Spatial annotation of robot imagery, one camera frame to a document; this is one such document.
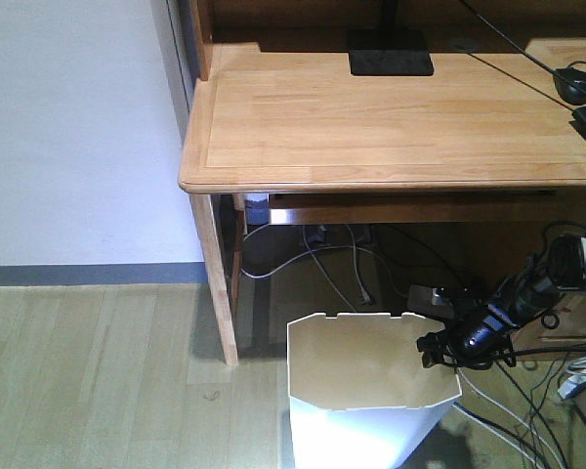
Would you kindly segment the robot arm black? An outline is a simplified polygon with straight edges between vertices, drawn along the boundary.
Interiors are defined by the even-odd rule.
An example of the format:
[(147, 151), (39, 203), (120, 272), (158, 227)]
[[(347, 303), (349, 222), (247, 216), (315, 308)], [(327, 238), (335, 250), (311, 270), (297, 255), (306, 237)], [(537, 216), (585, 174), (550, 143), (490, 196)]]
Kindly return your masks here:
[(422, 365), (485, 370), (502, 361), (514, 366), (530, 352), (515, 351), (511, 334), (550, 314), (569, 293), (586, 295), (586, 235), (560, 235), (543, 260), (532, 257), (486, 297), (466, 288), (437, 288), (433, 304), (447, 306), (453, 316), (444, 330), (417, 340)]

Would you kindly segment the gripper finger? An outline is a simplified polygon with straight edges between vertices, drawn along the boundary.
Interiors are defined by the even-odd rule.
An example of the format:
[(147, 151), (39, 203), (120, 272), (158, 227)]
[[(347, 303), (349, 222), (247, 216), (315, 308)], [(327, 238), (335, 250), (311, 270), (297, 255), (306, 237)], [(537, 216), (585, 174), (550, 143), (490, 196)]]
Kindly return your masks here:
[(443, 365), (443, 355), (436, 352), (424, 352), (421, 359), (424, 368), (431, 368), (437, 364)]
[(440, 347), (439, 336), (436, 333), (427, 333), (416, 340), (418, 350), (437, 350)]

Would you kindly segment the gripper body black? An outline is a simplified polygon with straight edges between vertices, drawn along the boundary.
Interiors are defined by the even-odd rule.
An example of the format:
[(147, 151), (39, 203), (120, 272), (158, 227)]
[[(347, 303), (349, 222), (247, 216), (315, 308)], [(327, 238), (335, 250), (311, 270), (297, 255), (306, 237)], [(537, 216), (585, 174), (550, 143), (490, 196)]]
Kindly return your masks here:
[(510, 347), (509, 334), (516, 324), (507, 316), (479, 312), (447, 329), (440, 340), (439, 359), (458, 367), (491, 367)]

